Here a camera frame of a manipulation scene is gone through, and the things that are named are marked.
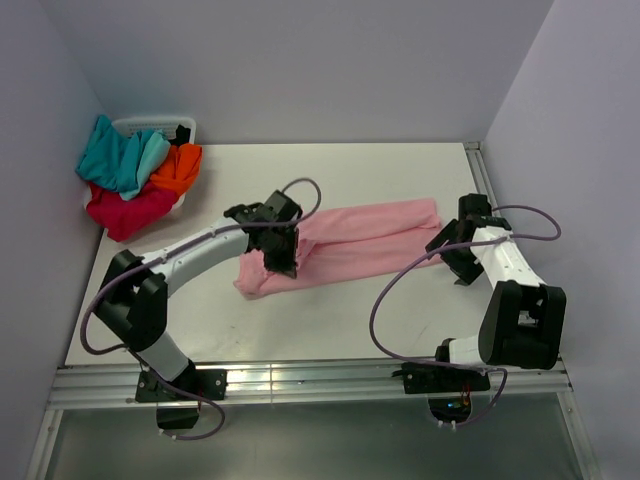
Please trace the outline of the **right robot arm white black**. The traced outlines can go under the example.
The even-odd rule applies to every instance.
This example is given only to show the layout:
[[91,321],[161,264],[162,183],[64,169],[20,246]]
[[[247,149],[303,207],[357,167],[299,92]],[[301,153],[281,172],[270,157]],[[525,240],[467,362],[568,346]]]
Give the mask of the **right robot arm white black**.
[[457,388],[467,377],[466,365],[549,370],[556,364],[566,294],[534,272],[518,248],[519,237],[487,196],[468,194],[458,201],[458,217],[426,245],[459,284],[486,275],[492,287],[478,334],[446,339],[437,348],[432,370],[441,388]]

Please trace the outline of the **pink t shirt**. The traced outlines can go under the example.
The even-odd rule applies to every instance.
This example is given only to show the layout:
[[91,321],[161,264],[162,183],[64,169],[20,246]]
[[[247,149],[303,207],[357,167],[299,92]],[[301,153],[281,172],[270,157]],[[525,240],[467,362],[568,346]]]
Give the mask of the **pink t shirt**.
[[297,276],[266,270],[263,254],[239,258],[233,282],[246,299],[397,273],[442,229],[432,198],[323,210],[299,226]]

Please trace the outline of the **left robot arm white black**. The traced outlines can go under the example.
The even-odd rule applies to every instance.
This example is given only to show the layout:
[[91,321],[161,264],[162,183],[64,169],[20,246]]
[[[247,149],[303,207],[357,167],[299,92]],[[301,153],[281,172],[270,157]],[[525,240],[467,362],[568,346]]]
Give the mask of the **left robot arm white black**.
[[295,277],[301,218],[301,207],[276,190],[263,203],[228,209],[169,247],[145,255],[123,250],[111,260],[87,313],[159,376],[159,388],[170,398],[199,394],[203,386],[194,363],[167,331],[170,297],[218,264],[253,251],[261,253],[267,271]]

